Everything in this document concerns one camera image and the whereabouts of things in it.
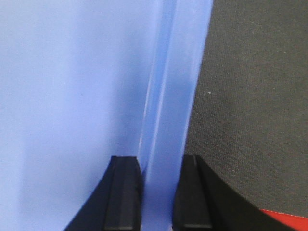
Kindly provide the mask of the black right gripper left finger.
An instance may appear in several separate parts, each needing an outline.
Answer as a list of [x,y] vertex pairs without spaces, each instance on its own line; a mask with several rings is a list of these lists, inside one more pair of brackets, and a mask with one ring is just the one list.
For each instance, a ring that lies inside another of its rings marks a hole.
[[112,156],[104,176],[67,231],[139,231],[142,180],[134,156]]

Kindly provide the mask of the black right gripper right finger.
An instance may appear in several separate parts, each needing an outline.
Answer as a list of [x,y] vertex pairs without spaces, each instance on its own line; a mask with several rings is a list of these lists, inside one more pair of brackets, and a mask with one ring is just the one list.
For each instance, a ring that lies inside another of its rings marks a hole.
[[259,209],[198,155],[185,155],[174,198],[175,231],[306,231],[308,219]]

